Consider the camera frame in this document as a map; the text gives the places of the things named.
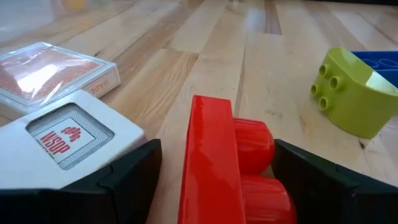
green toy brick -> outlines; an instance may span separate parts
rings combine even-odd
[[[398,89],[342,47],[331,48],[311,94],[342,130],[371,139],[398,112]]]

red toy block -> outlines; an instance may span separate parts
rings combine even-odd
[[[260,174],[270,164],[273,155],[274,141],[264,123],[234,119],[229,100],[194,96],[187,131],[178,224],[253,223],[252,219],[248,220],[254,217],[252,214],[262,209],[264,213],[272,214],[273,209],[280,210],[279,205],[290,204],[289,196],[278,181],[269,184],[276,188],[262,189],[263,177],[260,176],[255,180],[261,183],[257,190],[246,190],[245,194],[254,198],[258,193],[259,198],[266,201],[254,203],[243,194],[242,186],[247,185],[241,183],[241,178],[246,183],[252,177],[241,177],[241,174]],[[289,209],[278,214],[288,213]],[[289,217],[275,220],[258,223],[294,223],[279,222],[291,220]]]

